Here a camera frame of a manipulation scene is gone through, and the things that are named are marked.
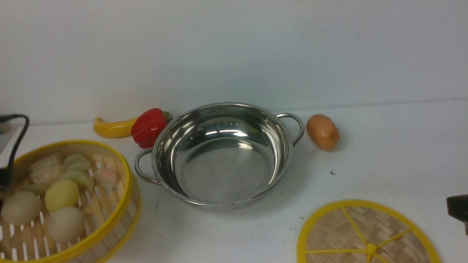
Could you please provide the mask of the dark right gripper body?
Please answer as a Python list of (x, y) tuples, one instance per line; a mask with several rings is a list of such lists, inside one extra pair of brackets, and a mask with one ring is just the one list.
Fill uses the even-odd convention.
[(448, 215), (464, 223), (468, 235), (468, 195), (458, 195), (446, 198)]

